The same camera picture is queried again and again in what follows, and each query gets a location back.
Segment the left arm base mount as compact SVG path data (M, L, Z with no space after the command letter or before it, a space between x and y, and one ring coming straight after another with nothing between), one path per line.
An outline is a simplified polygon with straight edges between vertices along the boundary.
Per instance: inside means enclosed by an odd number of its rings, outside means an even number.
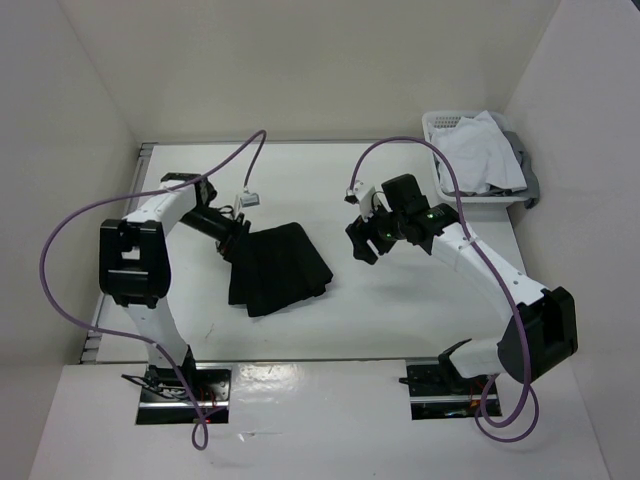
M195 364L183 373L207 424L229 419L232 369L227 364ZM143 374L121 378L140 389L137 425L194 424L198 416L186 387L173 369L148 366Z

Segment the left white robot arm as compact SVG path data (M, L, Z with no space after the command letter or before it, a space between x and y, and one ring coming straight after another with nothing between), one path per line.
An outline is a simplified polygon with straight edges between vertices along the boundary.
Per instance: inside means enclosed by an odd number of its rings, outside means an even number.
M199 375L168 303L172 274L166 237L178 224L212 238L228 262L242 259L251 223L242 213L228 217L210 203L217 191L197 174L170 172L153 195L121 220L100 227L99 285L123 308L147 344L145 381L180 400L198 390Z

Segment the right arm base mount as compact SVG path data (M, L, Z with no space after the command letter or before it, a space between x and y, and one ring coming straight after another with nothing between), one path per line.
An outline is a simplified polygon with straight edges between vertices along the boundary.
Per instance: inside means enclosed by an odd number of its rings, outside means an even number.
M472 418L487 381L487 376L477 376L451 386L435 359L407 362L406 373L398 380L408 389L414 421Z

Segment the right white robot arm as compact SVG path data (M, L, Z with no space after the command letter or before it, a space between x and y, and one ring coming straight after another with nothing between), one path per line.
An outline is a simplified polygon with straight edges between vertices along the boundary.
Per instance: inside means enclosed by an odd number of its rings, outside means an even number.
M346 202L360 210L346 228L354 258L373 265L406 241L469 282L504 326L494 338L466 336L439 355L443 389L459 393L475 377L502 373L519 383L535 381L577 352L575 301L566 289L550 290L517 270L462 223L454 208L431 206L414 176L388 180L382 191L384 202L362 183L346 193Z

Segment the black pleated skirt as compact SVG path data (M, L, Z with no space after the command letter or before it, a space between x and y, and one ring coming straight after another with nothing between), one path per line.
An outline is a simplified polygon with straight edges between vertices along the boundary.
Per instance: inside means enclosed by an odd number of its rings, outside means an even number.
M252 232L232 263L228 303L269 315L326 292L333 272L301 224Z

